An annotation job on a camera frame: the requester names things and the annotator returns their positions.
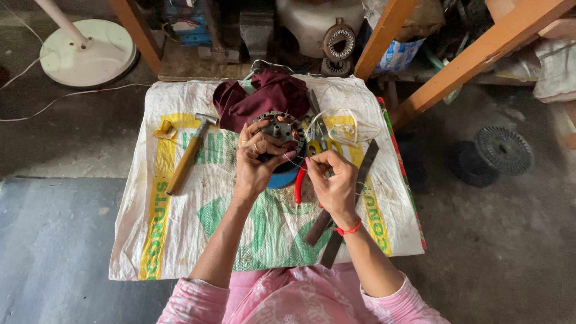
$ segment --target red thread bracelet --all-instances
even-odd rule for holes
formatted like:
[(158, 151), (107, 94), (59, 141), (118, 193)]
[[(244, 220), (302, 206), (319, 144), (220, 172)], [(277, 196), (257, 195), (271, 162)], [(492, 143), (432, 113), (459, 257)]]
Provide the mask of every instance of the red thread bracelet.
[(352, 233), (354, 233), (355, 231), (357, 231), (358, 228), (360, 228), (360, 225), (362, 225), (362, 219), (359, 217), (359, 218), (358, 218), (358, 224), (356, 224), (356, 226), (355, 226), (353, 229), (351, 229), (351, 230), (349, 230), (349, 231), (344, 231), (344, 230), (341, 229), (341, 228), (335, 227), (335, 228), (334, 228), (334, 231), (336, 231), (336, 232), (338, 232), (338, 234), (344, 236), (344, 234), (352, 234)]

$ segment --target yellow stripe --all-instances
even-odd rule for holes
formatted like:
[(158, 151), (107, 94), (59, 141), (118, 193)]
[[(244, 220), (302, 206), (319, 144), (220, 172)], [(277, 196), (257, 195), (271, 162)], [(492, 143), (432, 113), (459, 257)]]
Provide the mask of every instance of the yellow stripe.
[[(353, 125), (354, 121), (352, 120), (352, 117), (349, 116), (326, 116), (324, 117), (324, 123), (326, 124), (326, 127), (330, 129), (335, 123)], [(362, 147), (360, 146), (359, 148), (355, 148), (348, 145), (348, 151), (350, 152), (350, 161), (359, 168), (364, 159)], [(368, 227), (368, 232), (378, 244), (380, 250), (390, 257), (392, 255), (392, 249), (388, 240), (388, 230), (386, 229), (382, 213), (378, 207), (378, 199), (376, 198), (376, 192), (374, 191), (369, 175), (366, 176), (366, 182), (364, 185), (362, 203), (366, 215), (366, 226)]]
[[(196, 120), (193, 114), (176, 113), (160, 116), (160, 120), (164, 119), (171, 121), (172, 126), (177, 129), (193, 129), (200, 125), (200, 121)], [(138, 280), (160, 279), (166, 241), (166, 220), (170, 207), (170, 196), (166, 195), (164, 190), (174, 173), (175, 155), (176, 137), (171, 140), (158, 140), (147, 221), (148, 229), (140, 257)]]

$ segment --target forearm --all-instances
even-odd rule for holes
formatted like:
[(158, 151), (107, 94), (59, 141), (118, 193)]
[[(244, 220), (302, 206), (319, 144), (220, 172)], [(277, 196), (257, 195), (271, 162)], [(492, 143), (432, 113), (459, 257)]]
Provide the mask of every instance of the forearm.
[(232, 198), (188, 278), (228, 288), (244, 223), (253, 204), (254, 199)]
[[(342, 224), (342, 228), (353, 228), (356, 224)], [(386, 297), (402, 287), (404, 277), (380, 250), (364, 226), (360, 226), (354, 233), (345, 234), (344, 240), (362, 288), (368, 295)]]

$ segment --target yellow scissors handle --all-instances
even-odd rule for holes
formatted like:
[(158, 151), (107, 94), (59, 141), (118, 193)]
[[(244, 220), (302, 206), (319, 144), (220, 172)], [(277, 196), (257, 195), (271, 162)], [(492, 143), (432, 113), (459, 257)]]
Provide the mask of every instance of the yellow scissors handle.
[(331, 150), (332, 147), (335, 147), (338, 153), (342, 154), (342, 147), (340, 147), (340, 143), (336, 142), (332, 138), (328, 138), (326, 140), (326, 148)]
[(308, 157), (313, 157), (316, 154), (320, 154), (322, 149), (320, 148), (320, 143), (316, 140), (308, 141), (308, 150), (306, 151), (306, 155)]

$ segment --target hammer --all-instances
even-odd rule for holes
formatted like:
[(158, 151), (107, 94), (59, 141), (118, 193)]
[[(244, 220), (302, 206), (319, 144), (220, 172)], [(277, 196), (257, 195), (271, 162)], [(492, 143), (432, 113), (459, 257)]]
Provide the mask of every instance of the hammer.
[(201, 120), (200, 126), (198, 127), (196, 134), (194, 134), (194, 136), (190, 138), (188, 147), (186, 147), (186, 150), (182, 155), (182, 159), (180, 159), (180, 162), (178, 162), (178, 166), (176, 167), (174, 174), (172, 175), (170, 181), (168, 182), (168, 187), (166, 188), (166, 194), (170, 196), (175, 196), (179, 193), (180, 187), (182, 186), (182, 183), (184, 182), (186, 176), (188, 175), (188, 171), (194, 165), (194, 157), (196, 156), (196, 153), (198, 153), (198, 150), (200, 149), (200, 144), (202, 144), (202, 140), (204, 139), (204, 133), (208, 128), (208, 124), (210, 123), (217, 126), (218, 122), (220, 121), (216, 117), (199, 113), (196, 113), (194, 115), (194, 118), (196, 118), (197, 120)]

